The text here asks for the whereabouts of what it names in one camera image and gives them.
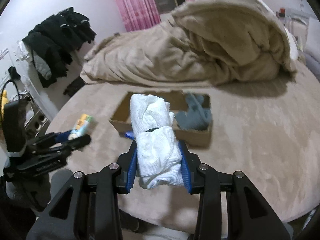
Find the green white tissue pack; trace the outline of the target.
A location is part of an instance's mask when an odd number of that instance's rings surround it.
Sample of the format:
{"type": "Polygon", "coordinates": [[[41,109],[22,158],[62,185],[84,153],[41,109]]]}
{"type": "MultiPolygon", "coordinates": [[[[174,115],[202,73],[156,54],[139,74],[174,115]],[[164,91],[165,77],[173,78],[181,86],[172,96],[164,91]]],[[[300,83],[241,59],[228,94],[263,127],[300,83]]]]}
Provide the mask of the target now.
{"type": "Polygon", "coordinates": [[[91,134],[94,129],[94,118],[88,114],[82,114],[73,126],[68,140],[73,140],[86,134],[91,134]]]}

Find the white towel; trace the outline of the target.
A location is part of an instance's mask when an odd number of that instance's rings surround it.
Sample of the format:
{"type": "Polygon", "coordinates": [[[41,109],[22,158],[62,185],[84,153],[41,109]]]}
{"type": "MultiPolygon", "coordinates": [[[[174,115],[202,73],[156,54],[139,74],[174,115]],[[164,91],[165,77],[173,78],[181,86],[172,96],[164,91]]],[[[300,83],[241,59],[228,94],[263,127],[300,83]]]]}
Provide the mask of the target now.
{"type": "Polygon", "coordinates": [[[133,94],[130,118],[137,144],[139,184],[183,186],[182,156],[173,130],[170,103],[155,95],[133,94]]]}

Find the grey knit gloves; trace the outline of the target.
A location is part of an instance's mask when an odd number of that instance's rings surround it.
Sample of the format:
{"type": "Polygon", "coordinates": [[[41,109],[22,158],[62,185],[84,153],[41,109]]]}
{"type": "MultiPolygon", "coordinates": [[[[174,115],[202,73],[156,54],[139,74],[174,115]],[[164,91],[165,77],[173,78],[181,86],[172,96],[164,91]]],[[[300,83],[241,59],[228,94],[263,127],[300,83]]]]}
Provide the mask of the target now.
{"type": "Polygon", "coordinates": [[[212,122],[210,108],[203,107],[204,96],[188,93],[185,96],[188,105],[187,111],[179,111],[175,114],[178,126],[182,130],[206,130],[212,122]]]}

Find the open cardboard box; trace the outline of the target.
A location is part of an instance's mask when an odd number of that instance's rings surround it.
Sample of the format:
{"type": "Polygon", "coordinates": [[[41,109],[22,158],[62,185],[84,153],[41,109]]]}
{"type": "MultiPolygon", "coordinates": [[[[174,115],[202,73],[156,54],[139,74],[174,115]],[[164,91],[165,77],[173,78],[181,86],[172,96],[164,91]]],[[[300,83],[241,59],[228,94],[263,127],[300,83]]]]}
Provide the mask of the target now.
{"type": "Polygon", "coordinates": [[[210,96],[181,90],[128,92],[110,118],[118,133],[134,135],[171,127],[178,140],[208,147],[213,118],[210,96]]]}

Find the black clothes pile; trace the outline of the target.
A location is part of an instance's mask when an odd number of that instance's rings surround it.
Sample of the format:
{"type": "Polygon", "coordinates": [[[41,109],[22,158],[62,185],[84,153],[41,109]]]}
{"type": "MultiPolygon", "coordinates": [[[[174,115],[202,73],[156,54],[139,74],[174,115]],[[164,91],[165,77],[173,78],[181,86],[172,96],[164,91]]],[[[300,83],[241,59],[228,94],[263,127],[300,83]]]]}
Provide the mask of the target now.
{"type": "Polygon", "coordinates": [[[67,76],[71,53],[94,41],[96,33],[89,18],[67,8],[37,24],[22,40],[31,53],[33,66],[43,88],[67,76]]]}

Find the beige bed sheet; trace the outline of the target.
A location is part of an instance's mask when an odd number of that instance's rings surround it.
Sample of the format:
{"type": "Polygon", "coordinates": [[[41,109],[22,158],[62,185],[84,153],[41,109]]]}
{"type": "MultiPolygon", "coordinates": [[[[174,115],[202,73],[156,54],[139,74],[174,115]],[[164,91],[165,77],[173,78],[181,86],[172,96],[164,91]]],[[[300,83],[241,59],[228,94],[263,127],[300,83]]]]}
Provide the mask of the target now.
{"type": "MultiPolygon", "coordinates": [[[[114,83],[82,87],[52,120],[49,132],[73,127],[81,114],[97,125],[92,141],[68,159],[71,171],[94,173],[117,160],[131,142],[110,118],[128,92],[146,88],[114,83]]],[[[319,81],[301,62],[294,79],[192,88],[210,96],[213,129],[208,148],[194,148],[217,171],[241,170],[278,217],[289,222],[319,204],[319,81]]]]}

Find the beige plush blanket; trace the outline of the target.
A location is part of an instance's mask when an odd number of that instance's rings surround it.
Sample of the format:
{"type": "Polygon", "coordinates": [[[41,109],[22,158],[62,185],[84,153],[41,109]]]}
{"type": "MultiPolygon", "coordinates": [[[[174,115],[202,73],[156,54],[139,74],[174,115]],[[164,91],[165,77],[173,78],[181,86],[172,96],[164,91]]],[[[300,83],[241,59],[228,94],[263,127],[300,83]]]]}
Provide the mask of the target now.
{"type": "Polygon", "coordinates": [[[295,75],[293,36],[262,0],[194,0],[149,29],[105,38],[86,55],[87,84],[206,87],[295,75]]]}

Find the pink curtain left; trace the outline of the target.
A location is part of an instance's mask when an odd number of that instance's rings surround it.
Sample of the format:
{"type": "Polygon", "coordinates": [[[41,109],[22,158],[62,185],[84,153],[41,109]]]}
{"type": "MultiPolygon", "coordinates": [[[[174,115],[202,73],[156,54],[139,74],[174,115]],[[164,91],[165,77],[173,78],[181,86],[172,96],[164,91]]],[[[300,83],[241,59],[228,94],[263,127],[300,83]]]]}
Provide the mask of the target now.
{"type": "Polygon", "coordinates": [[[161,22],[155,0],[115,0],[126,31],[151,28],[161,22]]]}

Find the grey purple pillow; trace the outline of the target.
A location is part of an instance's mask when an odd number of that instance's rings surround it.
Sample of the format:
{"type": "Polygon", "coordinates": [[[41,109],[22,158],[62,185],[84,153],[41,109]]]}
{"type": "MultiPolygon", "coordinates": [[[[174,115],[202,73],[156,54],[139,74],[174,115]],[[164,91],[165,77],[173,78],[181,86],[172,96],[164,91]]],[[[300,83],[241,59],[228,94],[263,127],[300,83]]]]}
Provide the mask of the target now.
{"type": "Polygon", "coordinates": [[[310,53],[303,53],[305,56],[306,66],[309,70],[313,73],[313,75],[320,80],[320,62],[319,62],[319,54],[310,54],[310,53]]]}

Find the white headboard shelf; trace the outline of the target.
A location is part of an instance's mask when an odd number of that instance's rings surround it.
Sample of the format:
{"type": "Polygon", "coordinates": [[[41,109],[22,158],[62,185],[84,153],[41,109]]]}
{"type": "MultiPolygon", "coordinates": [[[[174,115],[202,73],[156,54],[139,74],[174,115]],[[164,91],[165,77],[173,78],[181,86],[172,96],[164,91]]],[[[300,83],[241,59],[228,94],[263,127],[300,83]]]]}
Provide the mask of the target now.
{"type": "Polygon", "coordinates": [[[307,41],[309,21],[310,19],[315,20],[316,16],[291,8],[280,8],[276,11],[276,16],[296,38],[296,41],[302,50],[307,41]]]}

